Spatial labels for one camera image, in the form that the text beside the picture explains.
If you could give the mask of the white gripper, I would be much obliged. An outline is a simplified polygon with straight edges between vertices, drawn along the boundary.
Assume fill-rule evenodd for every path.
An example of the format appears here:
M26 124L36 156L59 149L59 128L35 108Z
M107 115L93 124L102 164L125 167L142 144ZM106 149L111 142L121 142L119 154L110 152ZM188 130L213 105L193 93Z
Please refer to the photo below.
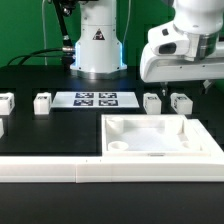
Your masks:
M167 95L168 83L205 80L209 89L213 80L224 79L224 42L218 33L193 34L168 22L148 31L148 43L140 60L140 76L146 83L161 82Z

